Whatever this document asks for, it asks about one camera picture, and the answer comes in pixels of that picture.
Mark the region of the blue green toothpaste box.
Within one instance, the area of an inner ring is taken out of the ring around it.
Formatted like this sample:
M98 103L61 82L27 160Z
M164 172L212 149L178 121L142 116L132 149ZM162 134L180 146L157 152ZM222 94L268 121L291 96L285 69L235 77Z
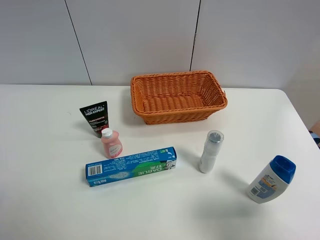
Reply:
M177 154L167 147L122 156L85 165L86 180L90 187L174 169Z

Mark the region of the orange wicker basket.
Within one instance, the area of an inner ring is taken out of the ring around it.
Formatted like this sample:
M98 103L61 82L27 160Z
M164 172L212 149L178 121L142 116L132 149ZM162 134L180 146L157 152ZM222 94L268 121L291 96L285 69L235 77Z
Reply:
M147 125L202 121L228 105L221 85L206 70L134 76L130 95L133 112Z

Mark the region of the blue object at table edge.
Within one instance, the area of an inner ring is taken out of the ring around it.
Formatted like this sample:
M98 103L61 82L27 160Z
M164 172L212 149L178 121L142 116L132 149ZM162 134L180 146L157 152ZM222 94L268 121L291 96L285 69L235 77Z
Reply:
M317 147L320 149L320 137L313 131L309 130L310 135L312 136L314 142L316 143Z

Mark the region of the clear wrapped white bottle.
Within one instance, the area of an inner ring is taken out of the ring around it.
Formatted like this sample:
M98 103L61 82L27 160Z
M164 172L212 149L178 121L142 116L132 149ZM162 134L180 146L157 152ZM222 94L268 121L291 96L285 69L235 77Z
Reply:
M200 172L206 174L213 169L223 141L224 134L222 132L218 130L211 130L208 132L198 165Z

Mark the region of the white shampoo bottle blue cap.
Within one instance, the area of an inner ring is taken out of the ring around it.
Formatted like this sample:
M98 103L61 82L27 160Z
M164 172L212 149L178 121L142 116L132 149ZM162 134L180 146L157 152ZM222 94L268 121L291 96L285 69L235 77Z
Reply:
M274 200L285 192L294 178L296 165L277 155L247 187L246 194L258 204Z

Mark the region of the small pink liquid bottle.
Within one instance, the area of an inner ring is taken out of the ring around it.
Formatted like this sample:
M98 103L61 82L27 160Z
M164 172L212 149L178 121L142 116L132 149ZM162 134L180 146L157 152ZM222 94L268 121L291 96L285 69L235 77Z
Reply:
M119 133L111 128L101 131L101 142L108 159L117 158L123 151L123 145L119 139Z

